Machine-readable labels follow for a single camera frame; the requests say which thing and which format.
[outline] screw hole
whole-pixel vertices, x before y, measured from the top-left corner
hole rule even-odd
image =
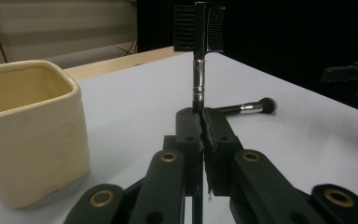
[[[89,199],[89,202],[94,207],[104,207],[113,201],[114,196],[112,191],[103,189],[94,193]]]
[[[162,161],[176,161],[177,156],[174,153],[166,152],[160,156]]]
[[[149,213],[146,217],[147,224],[159,224],[162,222],[162,214],[159,212]]]
[[[338,189],[326,189],[324,196],[331,202],[342,207],[352,207],[354,202],[351,196]]]
[[[242,157],[246,161],[258,161],[259,160],[258,156],[252,152],[245,152],[242,154]]]

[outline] tabletop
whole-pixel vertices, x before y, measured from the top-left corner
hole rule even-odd
[[[126,188],[144,177],[164,135],[174,135],[175,113],[191,106],[192,57],[184,53],[78,79],[89,172],[27,208],[0,204],[0,223],[63,223],[87,189],[102,183]],[[205,87],[208,107],[264,97],[277,102],[272,115],[227,119],[242,145],[264,153],[294,187],[310,193],[315,185],[331,183],[358,195],[357,110],[217,53],[206,56]],[[186,199],[186,223],[190,207]],[[205,195],[204,223],[234,223],[228,198]]]

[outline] wall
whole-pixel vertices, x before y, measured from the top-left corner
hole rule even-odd
[[[130,42],[136,10],[130,0],[0,0],[0,50],[16,62]]]

